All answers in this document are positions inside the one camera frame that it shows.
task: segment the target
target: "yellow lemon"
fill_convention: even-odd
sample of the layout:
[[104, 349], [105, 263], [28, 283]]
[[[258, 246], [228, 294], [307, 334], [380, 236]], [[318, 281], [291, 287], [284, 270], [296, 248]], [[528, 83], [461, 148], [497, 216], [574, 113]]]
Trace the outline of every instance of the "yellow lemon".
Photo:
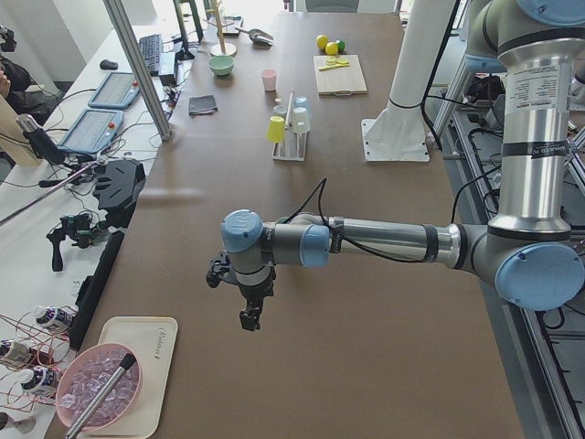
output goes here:
[[329, 41], [329, 38], [327, 37], [327, 35], [319, 35], [317, 36], [317, 47], [319, 48], [319, 50], [325, 50], [325, 46], [327, 46], [327, 42]]
[[327, 45], [325, 46], [325, 53], [327, 55], [337, 55], [337, 52], [339, 52], [339, 47], [337, 46], [337, 43], [334, 42], [327, 43]]

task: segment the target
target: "pink bowl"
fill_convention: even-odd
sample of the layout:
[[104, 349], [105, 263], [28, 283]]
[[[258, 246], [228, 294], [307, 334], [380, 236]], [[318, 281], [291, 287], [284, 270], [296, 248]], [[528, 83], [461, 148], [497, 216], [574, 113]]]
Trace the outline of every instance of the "pink bowl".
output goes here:
[[[131, 349], [129, 349], [127, 346], [122, 345], [120, 343], [104, 343], [102, 345], [96, 345], [93, 348], [89, 348], [88, 350], [82, 352], [78, 357], [76, 357], [73, 360], [73, 362], [65, 370], [65, 372], [63, 373], [63, 376], [61, 377], [61, 381], [58, 384], [57, 394], [55, 396], [55, 400], [56, 400], [55, 405], [57, 408], [57, 416], [61, 420], [61, 422], [63, 424], [65, 424], [65, 426], [70, 427], [74, 421], [74, 418], [73, 418], [74, 411], [71, 409], [67, 409], [65, 407], [61, 407], [61, 403], [63, 402], [63, 396], [69, 392], [71, 385], [76, 384], [75, 380], [73, 379], [74, 375], [78, 372], [81, 372], [83, 369], [85, 369], [85, 365], [86, 365], [88, 360], [96, 359], [96, 357], [100, 354], [106, 354], [106, 353], [113, 351], [113, 350], [123, 350], [123, 349], [125, 349], [126, 351], [133, 354]], [[138, 358], [136, 358], [136, 364], [134, 366], [132, 366], [131, 370], [138, 370], [138, 381], [137, 381], [136, 391], [134, 392], [134, 395], [131, 398], [128, 405], [126, 405], [126, 407], [124, 407], [123, 410], [120, 413], [118, 413], [117, 416], [114, 419], [112, 419], [111, 421], [109, 421], [108, 423], [104, 423], [103, 425], [86, 426], [83, 428], [84, 432], [96, 431], [96, 430], [99, 430], [101, 428], [104, 428], [108, 425], [115, 423], [118, 419], [120, 419], [120, 417], [122, 415], [124, 415], [124, 413], [128, 410], [128, 408], [130, 406], [132, 406], [133, 402], [136, 400], [136, 397], [140, 393], [140, 389], [142, 387], [142, 381], [143, 381], [143, 372], [141, 370], [140, 363], [138, 362]]]

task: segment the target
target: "green bowl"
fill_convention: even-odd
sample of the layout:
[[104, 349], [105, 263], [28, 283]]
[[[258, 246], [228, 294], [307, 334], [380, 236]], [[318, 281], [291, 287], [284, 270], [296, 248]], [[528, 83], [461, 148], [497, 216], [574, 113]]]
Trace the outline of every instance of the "green bowl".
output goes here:
[[209, 60], [209, 68], [217, 76], [226, 76], [233, 70], [234, 60], [228, 55], [217, 55]]

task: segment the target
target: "computer mouse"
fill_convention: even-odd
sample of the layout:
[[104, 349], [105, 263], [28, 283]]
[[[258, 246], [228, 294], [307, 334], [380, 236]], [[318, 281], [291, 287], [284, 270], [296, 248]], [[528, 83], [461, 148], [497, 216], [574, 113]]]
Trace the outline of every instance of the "computer mouse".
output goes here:
[[118, 63], [111, 59], [102, 59], [100, 62], [100, 69], [102, 70], [117, 70]]

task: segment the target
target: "chair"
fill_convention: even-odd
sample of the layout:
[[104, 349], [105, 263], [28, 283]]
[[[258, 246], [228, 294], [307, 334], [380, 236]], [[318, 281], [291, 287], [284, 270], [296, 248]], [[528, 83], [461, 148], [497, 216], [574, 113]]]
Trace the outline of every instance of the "chair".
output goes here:
[[307, 12], [357, 12], [359, 0], [305, 0]]

